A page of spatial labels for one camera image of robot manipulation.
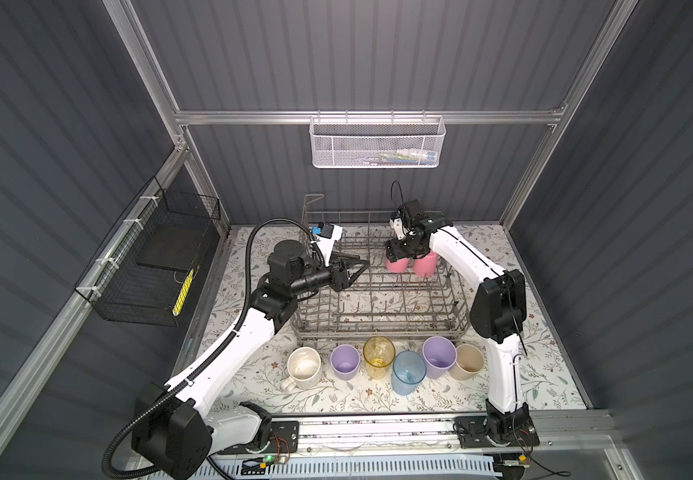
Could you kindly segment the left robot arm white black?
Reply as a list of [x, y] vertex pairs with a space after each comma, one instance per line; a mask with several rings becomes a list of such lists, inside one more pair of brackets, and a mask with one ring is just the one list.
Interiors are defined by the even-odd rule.
[[240, 315], [202, 356], [166, 384], [150, 384], [140, 392], [134, 418], [102, 455], [106, 477], [136, 479], [164, 472], [188, 479], [212, 455], [268, 438], [272, 418], [258, 406], [212, 414], [218, 394], [282, 330], [300, 302], [326, 287], [342, 291], [352, 286], [369, 266], [356, 255], [334, 250], [344, 233], [340, 226], [320, 223], [302, 231], [306, 241], [274, 246], [266, 279], [244, 285]]

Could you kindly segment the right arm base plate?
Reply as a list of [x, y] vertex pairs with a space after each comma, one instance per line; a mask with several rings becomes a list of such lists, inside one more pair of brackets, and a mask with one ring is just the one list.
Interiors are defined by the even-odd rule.
[[513, 447], [532, 450], [540, 446], [540, 439], [533, 423], [507, 422], [497, 425], [486, 415], [468, 415], [454, 418], [453, 433], [462, 448]]

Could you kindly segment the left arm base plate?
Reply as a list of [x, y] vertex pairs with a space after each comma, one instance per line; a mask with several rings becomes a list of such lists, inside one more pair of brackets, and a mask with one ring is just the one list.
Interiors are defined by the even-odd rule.
[[218, 455], [272, 455], [298, 452], [300, 422], [274, 420], [268, 425], [268, 435], [260, 443], [238, 444], [218, 451]]

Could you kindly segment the pink plastic cup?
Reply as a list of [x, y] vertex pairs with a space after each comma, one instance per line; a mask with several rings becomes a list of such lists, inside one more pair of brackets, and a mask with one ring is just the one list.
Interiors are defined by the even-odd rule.
[[414, 260], [414, 274], [421, 278], [430, 278], [434, 276], [438, 266], [438, 259], [439, 256], [435, 252], [430, 251], [426, 256]]
[[395, 261], [391, 261], [389, 259], [385, 260], [385, 267], [387, 268], [387, 270], [395, 274], [402, 274], [403, 272], [406, 272], [406, 270], [408, 270], [409, 264], [409, 258], [402, 258]]

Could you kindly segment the white ceramic mug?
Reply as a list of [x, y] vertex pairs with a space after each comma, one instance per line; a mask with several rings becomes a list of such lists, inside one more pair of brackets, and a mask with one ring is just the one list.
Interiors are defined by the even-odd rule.
[[322, 358], [314, 348], [300, 347], [288, 358], [286, 371], [288, 377], [280, 383], [283, 392], [314, 388], [322, 379]]

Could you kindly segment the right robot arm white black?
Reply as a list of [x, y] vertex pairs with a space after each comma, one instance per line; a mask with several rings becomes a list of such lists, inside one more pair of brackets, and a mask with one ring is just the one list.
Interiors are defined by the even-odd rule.
[[389, 226], [392, 238], [384, 242], [388, 260], [418, 260], [435, 253], [474, 289], [468, 317], [474, 331], [485, 340], [487, 436], [496, 445], [508, 444], [520, 429], [528, 429], [531, 421], [520, 378], [527, 317], [524, 275], [491, 261], [448, 218], [424, 211], [416, 200], [392, 212]]

